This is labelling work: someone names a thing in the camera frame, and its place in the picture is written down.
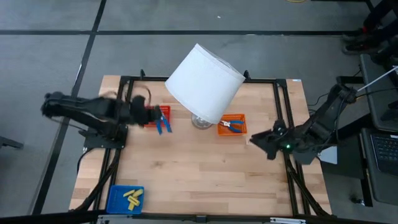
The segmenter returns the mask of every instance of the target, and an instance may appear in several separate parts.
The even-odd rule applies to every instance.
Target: gray floor
[[[0,29],[91,30],[100,1],[0,1]],[[108,0],[100,30],[349,30],[368,9],[361,2],[284,0]],[[0,136],[25,144],[0,150],[0,217],[25,215],[34,196],[58,125],[43,118],[47,92],[70,93],[87,35],[0,35]],[[97,95],[103,75],[169,76],[195,43],[252,77],[299,78],[308,102],[324,94],[339,75],[358,71],[359,58],[340,52],[338,37],[255,35],[97,36],[79,92]],[[366,101],[350,106],[342,125],[365,114]],[[64,140],[44,213],[68,209],[83,138],[70,128]],[[398,207],[354,205],[359,181],[325,174],[333,213],[343,218],[392,223]],[[160,223],[137,221],[137,223]]]

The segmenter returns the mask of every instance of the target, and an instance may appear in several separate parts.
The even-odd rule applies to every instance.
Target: keyboard
[[[398,136],[372,134],[371,138],[379,171],[398,176]]]

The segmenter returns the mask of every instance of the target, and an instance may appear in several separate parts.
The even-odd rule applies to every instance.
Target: wooden tabletop
[[[118,90],[120,76],[104,76],[100,94]],[[159,136],[155,128],[129,127],[122,150],[116,184],[145,187],[142,212],[217,215],[291,216],[283,156],[268,161],[264,151],[249,142],[250,136],[272,128],[277,119],[273,87],[243,83],[225,114],[243,113],[245,136],[218,136],[216,126],[193,127],[191,112],[167,91],[164,82],[134,82],[152,92],[152,105],[170,105],[173,133]],[[295,125],[308,119],[300,80],[287,80]],[[133,95],[147,96],[133,88]],[[284,106],[284,118],[287,120]],[[70,208],[79,206],[98,181],[104,149],[94,149],[81,162]],[[306,185],[317,202],[330,212],[318,160],[303,166]],[[103,190],[104,208],[108,186]],[[301,196],[296,188],[299,210]]]

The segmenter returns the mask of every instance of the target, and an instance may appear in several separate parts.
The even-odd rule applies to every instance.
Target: lamp shade
[[[165,85],[186,109],[217,124],[244,79],[230,64],[196,44]]]

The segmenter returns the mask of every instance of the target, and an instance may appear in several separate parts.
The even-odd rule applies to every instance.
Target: orange basket
[[[164,114],[164,116],[166,117],[167,121],[170,124],[170,112],[171,112],[171,108],[170,106],[159,106],[160,110],[162,111],[162,113]],[[147,109],[154,109],[154,106],[147,106]],[[145,127],[156,127],[156,124],[154,122],[149,122],[148,124],[144,125]]]
[[[243,124],[231,124],[235,129],[239,129],[241,133],[235,133],[229,130],[229,127],[223,126],[222,124],[217,124],[217,130],[219,136],[236,136],[247,134],[248,129],[246,128],[246,120],[244,119],[244,114],[224,114],[221,118],[222,121],[243,121]]]

